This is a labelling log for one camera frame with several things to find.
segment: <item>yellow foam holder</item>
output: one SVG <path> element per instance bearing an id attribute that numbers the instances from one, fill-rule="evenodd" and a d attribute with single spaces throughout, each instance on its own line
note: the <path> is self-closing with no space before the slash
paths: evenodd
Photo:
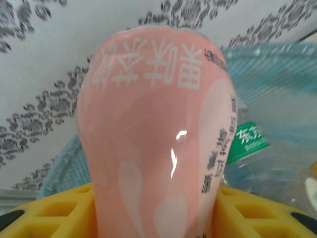
<path id="1" fill-rule="evenodd" d="M 97 237 L 91 183 L 16 207 L 11 214 L 0 217 L 0 238 Z M 210 228 L 212 238 L 317 238 L 317 221 L 304 212 L 226 186 L 218 191 Z"/>

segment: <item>blue plastic basket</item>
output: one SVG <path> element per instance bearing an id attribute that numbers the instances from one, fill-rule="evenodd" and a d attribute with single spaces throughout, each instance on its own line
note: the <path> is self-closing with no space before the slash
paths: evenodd
<path id="1" fill-rule="evenodd" d="M 257 45 L 224 49 L 228 73 L 250 117 L 281 153 L 317 155 L 317 45 Z M 290 161 L 309 166 L 312 161 Z M 39 198 L 87 182 L 90 174 L 78 136 L 63 149 Z"/>

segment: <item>white pattern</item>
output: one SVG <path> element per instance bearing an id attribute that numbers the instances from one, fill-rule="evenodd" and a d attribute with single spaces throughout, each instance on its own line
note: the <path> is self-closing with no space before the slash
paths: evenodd
<path id="1" fill-rule="evenodd" d="M 253 139 L 260 138 L 262 136 L 257 126 L 251 126 L 249 128 L 249 131 L 253 132 L 253 135 L 254 135 Z"/>
<path id="2" fill-rule="evenodd" d="M 250 135 L 250 133 L 247 133 L 248 129 L 240 130 L 236 135 L 239 136 L 239 139 L 241 140 L 241 144 L 244 142 L 248 143 L 249 140 L 253 139 L 253 136 Z"/>
<path id="3" fill-rule="evenodd" d="M 165 42 L 166 42 L 166 39 L 163 38 L 158 49 L 156 41 L 152 40 L 155 59 L 147 61 L 147 64 L 153 65 L 154 71 L 151 73 L 147 72 L 144 74 L 145 78 L 151 79 L 151 86 L 154 86 L 156 80 L 158 79 L 163 79 L 165 84 L 171 84 L 173 82 L 178 48 L 173 46 L 173 43 L 171 42 L 166 46 L 165 49 L 163 49 Z M 163 60 L 163 57 L 166 55 L 167 52 L 168 52 L 168 59 Z M 165 67 L 164 74 L 158 72 L 159 67 Z"/>
<path id="4" fill-rule="evenodd" d="M 161 238 L 185 237 L 186 222 L 187 202 L 183 195 L 167 197 L 155 210 L 154 225 Z"/>
<path id="5" fill-rule="evenodd" d="M 195 59 L 203 50 L 199 49 L 194 52 L 195 44 L 192 44 L 189 51 L 187 45 L 182 44 L 187 56 L 181 56 L 180 59 L 186 63 L 182 63 L 178 77 L 178 86 L 181 88 L 190 88 L 198 90 L 200 88 L 201 69 L 197 65 L 202 65 L 202 61 Z"/>
<path id="6" fill-rule="evenodd" d="M 119 63 L 122 65 L 122 70 L 119 75 L 112 77 L 112 80 L 117 82 L 117 86 L 120 86 L 121 82 L 126 82 L 127 85 L 130 85 L 131 81 L 135 81 L 139 78 L 139 74 L 133 73 L 133 66 L 141 62 L 144 59 L 145 55 L 141 54 L 140 50 L 148 42 L 147 39 L 142 42 L 140 37 L 137 37 L 133 41 L 132 48 L 125 42 L 124 48 L 127 54 L 119 58 Z"/>
<path id="7" fill-rule="evenodd" d="M 138 164 L 132 160 L 122 162 L 119 166 L 118 181 L 122 201 L 126 206 L 129 216 L 140 233 L 141 238 L 145 238 L 140 214 L 142 174 Z"/>
<path id="8" fill-rule="evenodd" d="M 102 61 L 98 63 L 99 60 L 98 59 L 96 60 L 98 67 L 96 68 L 96 74 L 95 74 L 95 77 L 93 78 L 94 85 L 99 86 L 99 84 L 102 83 L 103 88 L 106 87 L 106 82 L 113 69 L 116 51 L 117 51 L 117 43 L 113 43 L 106 50 L 104 48 L 101 49 Z"/>

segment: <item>bottle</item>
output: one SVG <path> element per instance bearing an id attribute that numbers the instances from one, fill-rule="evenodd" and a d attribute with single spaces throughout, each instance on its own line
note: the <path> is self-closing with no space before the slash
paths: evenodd
<path id="1" fill-rule="evenodd" d="M 287 186 L 295 179 L 295 168 L 266 140 L 260 128 L 249 118 L 248 110 L 239 110 L 238 126 L 232 142 L 222 183 L 233 188 L 288 203 Z"/>
<path id="2" fill-rule="evenodd" d="M 288 205 L 296 207 L 317 219 L 317 162 L 300 171 L 289 187 Z"/>
<path id="3" fill-rule="evenodd" d="M 141 27 L 108 38 L 78 97 L 99 237 L 209 238 L 236 112 L 205 37 Z"/>

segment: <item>plastic packaging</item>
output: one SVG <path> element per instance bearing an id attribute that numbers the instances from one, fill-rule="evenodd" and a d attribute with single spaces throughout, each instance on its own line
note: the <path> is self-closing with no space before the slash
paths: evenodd
<path id="1" fill-rule="evenodd" d="M 78 98 L 99 237 L 210 237 L 237 107 L 205 37 L 137 28 L 107 39 Z"/>
<path id="2" fill-rule="evenodd" d="M 237 95 L 269 141 L 274 174 L 317 158 L 317 46 L 277 44 L 223 50 Z"/>
<path id="3" fill-rule="evenodd" d="M 249 117 L 248 110 L 240 110 L 238 116 L 238 124 L 244 125 L 252 121 Z M 234 147 L 235 140 L 239 140 L 239 128 L 234 138 L 232 147 L 230 148 L 228 162 L 230 156 L 236 148 Z M 289 186 L 296 182 L 296 167 L 287 165 L 285 161 L 294 160 L 296 158 L 287 157 L 283 153 L 279 153 L 272 145 L 267 143 L 265 135 L 257 127 L 257 133 L 249 132 L 250 141 L 246 146 L 251 146 L 252 142 L 258 145 L 253 153 L 247 156 L 241 156 L 240 159 L 228 163 L 225 168 L 224 178 L 222 183 L 233 188 L 262 196 L 284 204 L 290 204 L 291 192 Z M 256 141 L 255 137 L 260 137 L 262 141 Z"/>
<path id="4" fill-rule="evenodd" d="M 317 219 L 317 162 L 301 171 L 288 188 L 288 205 L 301 209 Z"/>

